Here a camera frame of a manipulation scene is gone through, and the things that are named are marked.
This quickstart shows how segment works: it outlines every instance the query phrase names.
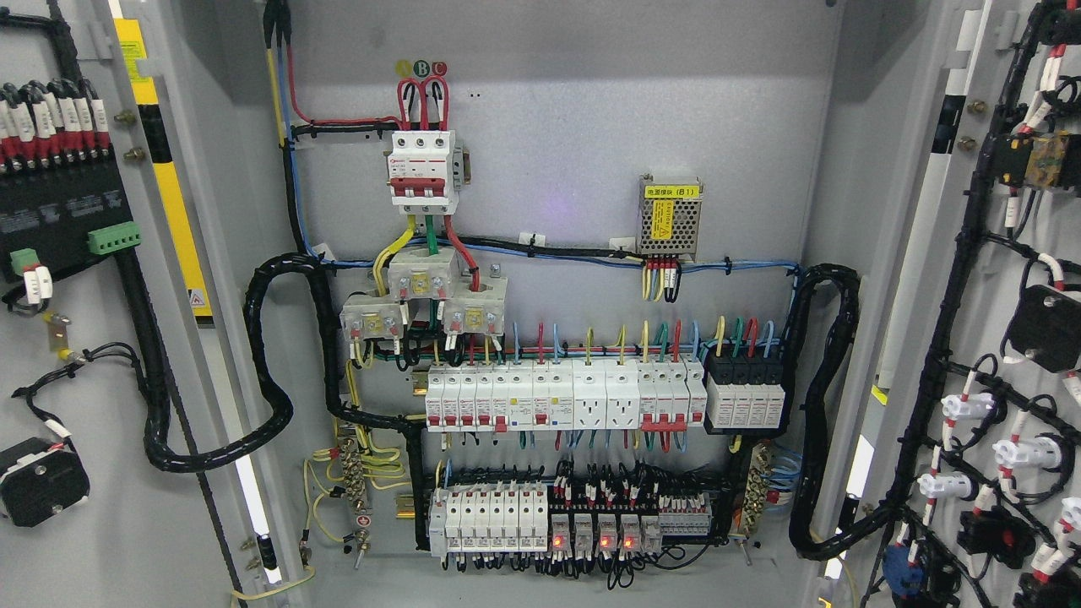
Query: green terminal connector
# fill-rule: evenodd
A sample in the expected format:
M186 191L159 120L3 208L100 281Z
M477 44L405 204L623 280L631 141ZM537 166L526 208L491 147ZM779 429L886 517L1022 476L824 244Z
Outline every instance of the green terminal connector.
M27 268L32 268L41 264L38 260L38 252L32 249L19 249L11 252L11 269L16 276L22 276Z
M97 255L108 255L114 251L135 247L143 242L143 237L138 232L138 224L135 222L124 222L115 226L99 228L86 234L86 244L90 252Z

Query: black connector block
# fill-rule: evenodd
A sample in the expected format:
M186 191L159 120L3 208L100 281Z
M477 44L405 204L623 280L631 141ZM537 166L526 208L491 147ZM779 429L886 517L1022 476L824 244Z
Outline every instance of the black connector block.
M1036 551L1036 537L1024 519L996 506L978 515L971 511L962 513L957 544L970 555L986 553L1017 570Z
M1041 368L1060 373L1081 358L1081 302L1047 287L1027 288L1010 327L1010 345Z
M1081 581L1070 568L1040 582L1031 572L1020 576L1014 608L1072 608L1081 602Z

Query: black spiral cable wrap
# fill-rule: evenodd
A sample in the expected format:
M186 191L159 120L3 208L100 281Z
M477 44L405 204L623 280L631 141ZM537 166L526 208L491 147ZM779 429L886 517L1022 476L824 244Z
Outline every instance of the black spiral cable wrap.
M946 379L949 372L949 356L951 354L950 335L953 330L953 322L961 307L969 277L976 265L977 255L985 242L988 211L991 203L991 189L995 186L995 177L990 172L995 137L1009 133L1016 124L1017 102L1020 97L1022 87L1025 83L1025 75L1028 71L1032 57L1036 56L1036 51L1040 43L1037 38L1037 31L1043 23L1049 9L1050 6L1045 2L1040 2L1029 13L1025 32L1022 35L1020 41L1014 47L1013 61L1002 87L1002 92L999 95L999 101L995 106L988 135L980 148L976 169L972 173L972 180L965 193L967 202L964 210L964 220L957 237L953 263L950 267L946 292L939 305L938 319L935 322L931 344L927 346L927 353L924 357L923 370L920 373L916 404L912 408L908 426L905 429L905 435L902 437L900 452L897 458L897 466L894 471L893 484L882 503L870 515L856 521L844 532L830 537L824 542L812 542L808 526L814 515L814 505L817 501L817 492L820 489L820 478L815 481L814 477L822 475L822 464L809 459L809 454L805 452L803 455L803 480L793 499L795 506L789 526L789 538L801 557L816 560L831 559L873 533L875 530L886 525L892 525L898 518L907 517L907 501L912 480L916 478L916 468L920 450L923 447L923 438L926 436L927 425L936 410L938 399L942 398L946 388ZM809 409L809 436L814 431L811 425L822 427L824 423L824 421L816 421L817 415L811 415L813 413ZM811 455L815 457L814 451L820 451L822 446L812 445L811 448L813 450ZM975 587L980 605L990 606L986 602L986 595L983 594L983 590L978 587L978 584Z
M303 253L283 253L271 257L255 269L244 299L244 325L248 342L252 348L259 391L275 411L288 408L292 415L293 405L289 394L273 381L266 360L266 345L263 342L262 310L267 290L276 277L286 274L304 275L308 281L311 303L316 307L316 321L323 358L323 397L326 410L334 417L371 428L396 431L405 439L405 454L409 459L410 481L416 498L415 534L417 550L429 548L427 530L427 503L424 497L424 428L423 423L411 422L403 415L379 415L346 407L338 396L341 368L338 357L338 320L331 299L330 270L316 257Z

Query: black cable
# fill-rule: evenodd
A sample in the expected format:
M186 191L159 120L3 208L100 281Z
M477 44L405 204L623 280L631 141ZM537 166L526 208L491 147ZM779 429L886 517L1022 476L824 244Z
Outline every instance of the black cable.
M273 400L268 398L272 410L270 418L262 426L240 439L201 453L177 454L169 447L170 406L177 409L177 415L182 415L182 412L178 399L170 395L171 379L169 378L169 364L164 342L161 339L161 330L150 304L150 295L147 292L146 281L143 278L135 250L123 249L114 253L112 257L120 272L120 282L128 300L132 322L135 326L139 353L143 355L144 378L139 384L147 405L143 447L150 464L169 473L210 471L252 453L281 433L293 417L293 405L284 392L278 388L279 394L271 395L275 397ZM258 278L253 279L253 282L266 280L269 283L273 276L272 270L265 269L262 275L256 273ZM255 331L262 332L257 310L255 321Z
M389 417L359 411L346 407L338 397L341 383L338 355L338 320L331 299L329 273L319 260L299 253L285 253L271 257L256 268L248 288L244 301L244 323L248 327L248 341L252 348L252 360L255 366L259 391L271 407L288 406L292 411L289 395L273 381L266 360L266 344L263 342L263 323L261 314L267 290L275 277L296 273L308 281L308 291L316 307L316 321L319 328L320 346L323 359L323 399L326 410L346 422L370 428L386 428L396 431L405 439L405 453L409 460L410 481L414 497L424 495L424 422L413 422L404 415ZM418 550L427 550L427 502L416 501L414 532Z
M831 264L808 268L796 289L782 352L784 373L780 384L786 395L785 411L791 411L796 398L797 368L810 322L811 302L819 286L824 283L830 283L838 290L841 295L840 307L829 328L822 362L803 397L803 468L800 485L792 498L792 514L788 526L788 538L792 546L800 557L808 559L836 557L885 524L889 516L889 512L884 510L876 511L876 515L857 521L845 532L825 542L815 542L811 536L811 523L829 457L826 393L841 364L844 362L859 322L859 276L855 270Z

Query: green wire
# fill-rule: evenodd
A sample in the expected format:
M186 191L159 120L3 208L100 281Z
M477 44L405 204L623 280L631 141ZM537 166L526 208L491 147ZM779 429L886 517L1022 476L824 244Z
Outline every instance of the green wire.
M439 253L439 243L436 242L436 224L431 215L424 216L424 227L428 235L428 255L436 255Z

